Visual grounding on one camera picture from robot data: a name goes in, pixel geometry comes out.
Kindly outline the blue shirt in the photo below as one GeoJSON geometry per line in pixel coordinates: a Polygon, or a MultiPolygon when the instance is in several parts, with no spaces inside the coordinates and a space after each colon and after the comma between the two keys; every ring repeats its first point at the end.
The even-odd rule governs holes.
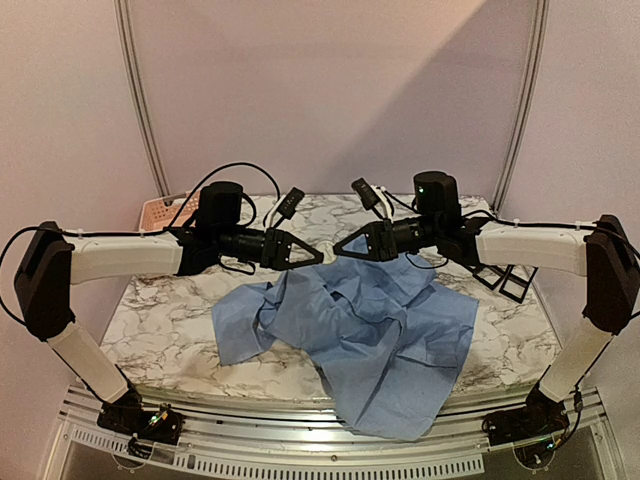
{"type": "Polygon", "coordinates": [[[341,257],[235,288],[213,306],[212,323],[222,364],[278,341],[298,348],[320,370],[348,426],[413,441],[457,382],[477,310],[474,298],[441,285],[419,256],[341,257]]]}

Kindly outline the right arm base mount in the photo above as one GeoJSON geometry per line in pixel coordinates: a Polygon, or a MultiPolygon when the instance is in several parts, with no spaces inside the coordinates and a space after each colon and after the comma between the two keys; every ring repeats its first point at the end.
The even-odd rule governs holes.
{"type": "Polygon", "coordinates": [[[514,443],[562,431],[557,440],[551,440],[547,451],[555,451],[575,433],[581,419],[582,396],[574,390],[577,417],[570,424],[564,401],[554,401],[544,395],[536,384],[526,397],[523,407],[499,410],[486,415],[481,424],[491,446],[514,443]]]}

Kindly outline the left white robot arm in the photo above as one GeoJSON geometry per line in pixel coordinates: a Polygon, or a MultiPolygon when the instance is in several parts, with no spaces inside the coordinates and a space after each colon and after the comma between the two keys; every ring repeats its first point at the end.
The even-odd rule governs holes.
{"type": "Polygon", "coordinates": [[[14,291],[19,313],[9,316],[46,343],[101,402],[128,434],[148,426],[148,412],[136,389],[77,322],[70,306],[72,286],[134,275],[193,276],[228,257],[248,265],[286,271],[322,262],[323,255],[280,229],[274,215],[291,218],[304,194],[278,195],[263,229],[241,223],[241,207],[250,200],[243,187],[206,175],[192,190],[195,211],[184,222],[172,218],[159,230],[88,232],[64,230],[44,222],[17,231],[31,241],[17,268],[14,291]]]}

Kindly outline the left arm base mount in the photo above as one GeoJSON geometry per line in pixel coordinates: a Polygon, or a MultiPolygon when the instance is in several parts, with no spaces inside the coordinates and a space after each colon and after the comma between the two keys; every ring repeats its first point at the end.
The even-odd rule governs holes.
{"type": "Polygon", "coordinates": [[[127,391],[113,403],[105,402],[97,419],[97,425],[105,430],[173,446],[179,442],[183,423],[184,416],[169,404],[145,410],[136,390],[127,391]]]}

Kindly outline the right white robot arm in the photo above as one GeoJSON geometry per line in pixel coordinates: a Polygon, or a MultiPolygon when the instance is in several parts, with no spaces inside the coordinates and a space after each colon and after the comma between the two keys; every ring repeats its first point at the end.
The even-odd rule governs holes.
{"type": "Polygon", "coordinates": [[[639,253],[614,215],[572,224],[507,221],[490,213],[463,213],[457,182],[449,174],[421,172],[413,183],[414,217],[395,221],[385,215],[336,243],[334,253],[386,262],[434,247],[445,259],[469,269],[529,266],[587,281],[585,322],[540,378],[536,399],[517,415],[521,432],[537,436],[555,420],[552,402],[561,402],[613,337],[637,317],[639,253]]]}

